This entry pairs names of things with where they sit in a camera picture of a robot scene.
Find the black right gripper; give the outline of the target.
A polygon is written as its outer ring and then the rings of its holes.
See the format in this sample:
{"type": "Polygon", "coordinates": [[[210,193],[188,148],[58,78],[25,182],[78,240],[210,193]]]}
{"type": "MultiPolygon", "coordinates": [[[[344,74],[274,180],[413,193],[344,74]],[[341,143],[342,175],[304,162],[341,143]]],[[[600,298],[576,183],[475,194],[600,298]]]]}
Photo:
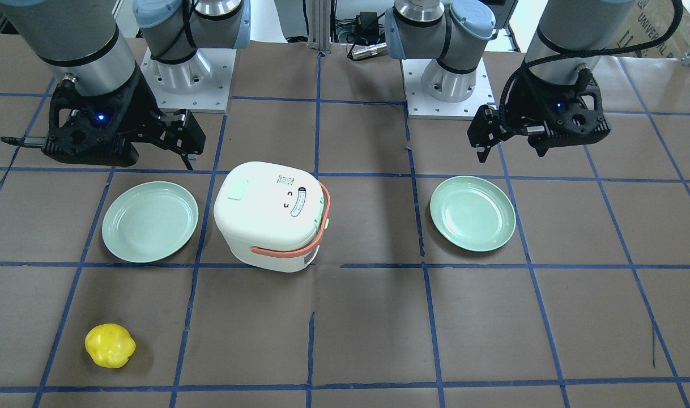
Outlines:
{"type": "Polygon", "coordinates": [[[138,162],[136,143],[169,150],[193,171],[206,136],[189,109],[159,109],[140,71],[99,96],[81,95],[70,76],[58,83],[42,153],[61,163],[128,167],[138,162]]]}

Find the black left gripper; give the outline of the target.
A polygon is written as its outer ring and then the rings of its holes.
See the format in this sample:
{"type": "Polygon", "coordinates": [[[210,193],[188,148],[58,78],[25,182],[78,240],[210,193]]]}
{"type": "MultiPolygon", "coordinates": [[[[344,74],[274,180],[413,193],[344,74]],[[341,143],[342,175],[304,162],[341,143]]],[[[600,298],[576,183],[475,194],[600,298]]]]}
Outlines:
{"type": "Polygon", "coordinates": [[[513,136],[526,137],[542,158],[550,149],[590,145],[609,135],[611,127],[592,71],[578,67],[576,74],[572,83],[560,85],[527,68],[513,73],[498,107],[480,106],[467,129],[479,162],[487,162],[492,148],[513,136]]]}

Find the green plate near right arm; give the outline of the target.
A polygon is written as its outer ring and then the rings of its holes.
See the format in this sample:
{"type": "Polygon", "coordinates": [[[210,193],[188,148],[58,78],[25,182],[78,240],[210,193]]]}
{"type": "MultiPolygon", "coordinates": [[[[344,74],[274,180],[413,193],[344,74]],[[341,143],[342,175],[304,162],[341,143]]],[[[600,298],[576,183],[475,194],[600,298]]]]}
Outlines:
{"type": "Polygon", "coordinates": [[[120,194],[101,223],[107,250],[132,263],[160,261],[183,248],[198,225],[198,204],[179,184],[152,181],[120,194]]]}

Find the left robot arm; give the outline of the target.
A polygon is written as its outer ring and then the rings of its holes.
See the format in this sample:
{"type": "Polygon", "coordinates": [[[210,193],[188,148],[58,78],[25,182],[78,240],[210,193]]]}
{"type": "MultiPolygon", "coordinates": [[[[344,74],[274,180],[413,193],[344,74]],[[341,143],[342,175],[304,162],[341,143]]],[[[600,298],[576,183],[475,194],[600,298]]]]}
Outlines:
{"type": "MultiPolygon", "coordinates": [[[[523,62],[506,80],[498,105],[483,104],[467,129],[485,162],[498,143],[521,135],[537,155],[600,142],[610,126],[594,68],[632,1],[549,1],[523,62]]],[[[396,60],[428,60],[421,78],[428,95],[467,100],[488,41],[497,29],[493,2],[396,1],[385,12],[385,39],[396,60]]]]}

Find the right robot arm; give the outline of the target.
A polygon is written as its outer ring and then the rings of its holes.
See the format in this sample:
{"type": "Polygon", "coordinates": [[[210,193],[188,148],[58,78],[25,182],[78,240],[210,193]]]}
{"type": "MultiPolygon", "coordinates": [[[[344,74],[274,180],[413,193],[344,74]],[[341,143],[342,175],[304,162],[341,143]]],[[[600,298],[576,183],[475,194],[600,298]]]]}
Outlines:
{"type": "Polygon", "coordinates": [[[42,137],[1,137],[67,164],[128,167],[136,143],[179,156],[187,170],[207,137],[190,109],[163,111],[154,88],[175,95],[215,90],[205,50],[236,50],[251,40],[249,1],[135,1],[152,72],[146,78],[111,10],[101,1],[0,1],[57,86],[42,137]]]}

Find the green plate near left arm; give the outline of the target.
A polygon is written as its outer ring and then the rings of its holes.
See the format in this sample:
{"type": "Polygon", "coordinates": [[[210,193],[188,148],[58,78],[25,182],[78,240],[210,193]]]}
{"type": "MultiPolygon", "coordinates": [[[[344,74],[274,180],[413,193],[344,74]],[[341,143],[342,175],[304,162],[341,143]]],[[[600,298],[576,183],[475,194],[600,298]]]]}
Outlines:
{"type": "Polygon", "coordinates": [[[431,194],[429,212],[441,236],[472,252],[501,248],[516,230],[516,210],[509,197],[475,176],[441,182],[431,194]]]}

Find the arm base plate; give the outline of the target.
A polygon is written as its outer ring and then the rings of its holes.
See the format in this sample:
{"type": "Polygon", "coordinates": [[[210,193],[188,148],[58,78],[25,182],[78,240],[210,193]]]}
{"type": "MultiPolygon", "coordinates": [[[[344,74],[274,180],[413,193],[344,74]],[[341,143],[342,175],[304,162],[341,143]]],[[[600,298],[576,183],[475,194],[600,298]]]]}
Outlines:
{"type": "Polygon", "coordinates": [[[497,106],[483,60],[466,74],[449,72],[435,59],[406,59],[401,63],[410,118],[471,120],[480,106],[497,106]]]}
{"type": "Polygon", "coordinates": [[[146,49],[141,70],[163,111],[226,113],[236,56],[236,49],[198,49],[189,61],[167,65],[146,49]]]}

